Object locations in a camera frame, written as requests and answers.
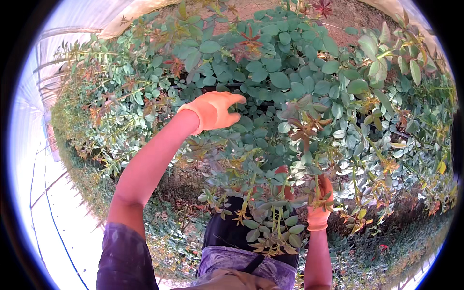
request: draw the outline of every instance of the gloved hand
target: gloved hand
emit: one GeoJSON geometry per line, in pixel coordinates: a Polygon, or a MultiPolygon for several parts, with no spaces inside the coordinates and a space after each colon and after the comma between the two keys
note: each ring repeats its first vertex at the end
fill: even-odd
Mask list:
{"type": "Polygon", "coordinates": [[[229,113],[227,109],[235,103],[246,103],[246,98],[230,92],[207,92],[194,99],[193,102],[182,105],[177,113],[182,110],[194,111],[200,119],[200,125],[193,135],[200,134],[203,130],[225,128],[232,126],[240,120],[239,113],[229,113]]]}
{"type": "Polygon", "coordinates": [[[323,175],[319,175],[318,177],[318,183],[319,183],[319,189],[321,191],[319,200],[323,200],[324,196],[327,195],[328,193],[330,194],[330,197],[325,201],[329,205],[322,205],[323,207],[326,206],[326,210],[324,211],[322,207],[317,207],[314,209],[312,206],[308,207],[308,230],[309,231],[320,231],[324,230],[327,228],[327,219],[329,218],[330,215],[330,210],[327,210],[327,207],[333,208],[333,200],[334,200],[334,191],[332,189],[332,184],[330,183],[330,180],[327,177],[324,177],[323,175]]]}

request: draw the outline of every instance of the plastic sheeting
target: plastic sheeting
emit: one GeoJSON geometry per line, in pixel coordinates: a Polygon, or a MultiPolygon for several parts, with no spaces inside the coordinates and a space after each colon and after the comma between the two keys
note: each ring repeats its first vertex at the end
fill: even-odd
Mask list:
{"type": "Polygon", "coordinates": [[[47,148],[44,117],[55,103],[62,65],[53,63],[55,51],[63,41],[89,40],[90,32],[102,31],[132,2],[62,1],[27,56],[14,99],[7,150],[13,203],[22,222],[18,230],[29,238],[29,254],[44,262],[42,271],[62,289],[95,288],[103,231],[95,230],[95,220],[63,177],[65,168],[47,148]]]}

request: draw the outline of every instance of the purple shirt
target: purple shirt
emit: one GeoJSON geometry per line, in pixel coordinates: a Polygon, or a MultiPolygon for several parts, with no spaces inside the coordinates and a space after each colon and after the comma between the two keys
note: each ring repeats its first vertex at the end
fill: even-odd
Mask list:
{"type": "Polygon", "coordinates": [[[147,242],[126,225],[109,223],[98,263],[98,290],[159,290],[147,242]]]}
{"type": "MultiPolygon", "coordinates": [[[[243,270],[257,255],[257,253],[232,247],[206,247],[201,253],[198,280],[193,281],[192,286],[210,280],[211,274],[216,269],[243,270]]],[[[253,271],[253,275],[273,281],[281,289],[292,290],[295,285],[296,269],[284,262],[265,257],[253,271]]]]}
{"type": "MultiPolygon", "coordinates": [[[[202,251],[198,280],[208,281],[220,268],[243,270],[258,254],[236,248],[210,246],[202,251]]],[[[282,289],[291,290],[296,269],[272,258],[265,258],[253,275],[273,281],[282,289]]],[[[147,242],[126,225],[109,223],[103,236],[103,253],[98,263],[97,290],[159,290],[147,242]]]]}

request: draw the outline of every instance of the foliage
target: foliage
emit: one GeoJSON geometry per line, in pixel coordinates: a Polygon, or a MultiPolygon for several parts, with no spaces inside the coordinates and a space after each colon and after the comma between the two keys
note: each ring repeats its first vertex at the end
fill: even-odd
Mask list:
{"type": "MultiPolygon", "coordinates": [[[[79,157],[57,129],[55,138],[70,178],[89,210],[103,224],[115,190],[114,181],[100,179],[98,171],[102,166],[96,161],[79,157]]],[[[156,253],[152,255],[153,268],[161,277],[192,280],[200,260],[203,235],[210,215],[199,212],[191,216],[177,212],[169,202],[160,200],[154,194],[143,212],[148,248],[151,253],[156,253]]]]}
{"type": "MultiPolygon", "coordinates": [[[[325,11],[318,17],[329,15],[327,5],[315,7],[325,11]]],[[[182,2],[164,23],[155,22],[157,13],[145,14],[118,39],[92,34],[57,52],[69,69],[54,126],[79,156],[104,165],[103,180],[117,178],[179,106],[208,90],[232,91],[248,101],[230,108],[240,121],[187,139],[171,165],[210,165],[199,200],[222,218],[237,215],[256,252],[295,252],[303,228],[289,213],[306,201],[329,209],[316,198],[322,173],[347,177],[333,210],[352,234],[374,222],[365,219],[368,205],[376,205],[376,229],[394,199],[413,187],[421,188],[416,198],[430,213],[454,206],[446,166],[454,86],[406,18],[398,16],[395,37],[386,23],[381,31],[348,27],[359,39],[347,48],[290,2],[233,21],[222,13],[233,11],[226,1],[206,7],[215,14],[201,19],[182,2]],[[216,22],[227,22],[229,32],[213,36],[216,22]],[[275,173],[282,165],[289,174],[275,173]],[[303,184],[308,195],[297,201],[277,189],[303,184]],[[228,211],[227,198],[243,193],[242,209],[228,211]]]]}
{"type": "Polygon", "coordinates": [[[383,235],[329,235],[336,289],[391,289],[414,276],[443,243],[453,212],[424,215],[383,235]]]}

